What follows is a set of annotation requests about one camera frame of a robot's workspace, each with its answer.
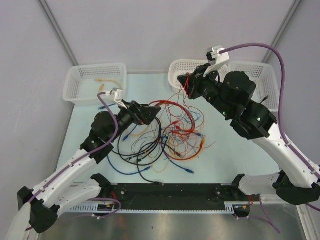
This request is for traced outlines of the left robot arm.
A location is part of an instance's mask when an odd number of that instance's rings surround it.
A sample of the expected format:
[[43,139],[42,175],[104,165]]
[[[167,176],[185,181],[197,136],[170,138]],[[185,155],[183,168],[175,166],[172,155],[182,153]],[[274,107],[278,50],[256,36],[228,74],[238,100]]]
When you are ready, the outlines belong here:
[[109,107],[99,112],[94,118],[88,137],[69,161],[35,187],[24,186],[18,191],[19,209],[30,205],[28,223],[23,232],[34,230],[41,234],[51,228],[67,207],[96,197],[100,200],[107,199],[111,188],[100,173],[90,177],[87,185],[74,190],[74,195],[70,195],[70,186],[77,177],[100,164],[111,153],[114,149],[112,143],[125,130],[131,125],[149,126],[160,110],[159,106],[123,100],[117,114]]

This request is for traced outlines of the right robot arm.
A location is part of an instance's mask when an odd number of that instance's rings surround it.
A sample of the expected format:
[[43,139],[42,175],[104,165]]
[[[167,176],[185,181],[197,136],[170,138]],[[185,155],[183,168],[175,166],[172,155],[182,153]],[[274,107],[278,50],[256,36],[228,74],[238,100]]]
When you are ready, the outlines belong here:
[[304,163],[302,154],[285,142],[280,122],[262,103],[252,100],[257,85],[243,71],[232,71],[219,81],[216,71],[206,73],[208,64],[194,72],[177,77],[190,100],[204,98],[234,131],[263,149],[280,171],[270,175],[239,174],[230,188],[231,196],[242,201],[249,195],[275,195],[292,205],[309,204],[320,199],[320,169],[310,160]]

